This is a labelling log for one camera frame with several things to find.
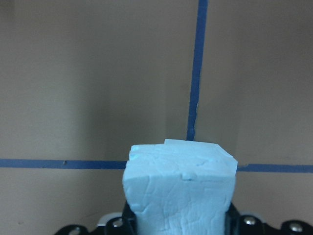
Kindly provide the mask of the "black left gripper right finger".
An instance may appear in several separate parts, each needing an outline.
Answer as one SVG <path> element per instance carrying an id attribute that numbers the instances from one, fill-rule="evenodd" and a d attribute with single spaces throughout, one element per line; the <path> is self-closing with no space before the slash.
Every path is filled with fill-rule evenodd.
<path id="1" fill-rule="evenodd" d="M 238 235 L 239 234 L 239 219 L 240 213 L 233 203 L 230 203 L 228 211 L 225 213 L 224 234 Z"/>

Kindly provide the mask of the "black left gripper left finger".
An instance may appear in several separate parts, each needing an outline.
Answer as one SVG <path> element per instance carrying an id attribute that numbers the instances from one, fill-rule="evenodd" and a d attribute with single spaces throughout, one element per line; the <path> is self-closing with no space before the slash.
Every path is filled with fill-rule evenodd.
<path id="1" fill-rule="evenodd" d="M 137 219 L 136 219 L 136 215 L 131 210 L 131 208 L 130 208 L 130 206 L 129 206 L 127 201 L 125 202 L 125 205 L 124 205 L 124 208 L 123 208 L 122 217 L 125 218 L 126 220 L 128 220 L 134 235 L 136 235 L 137 234 Z"/>

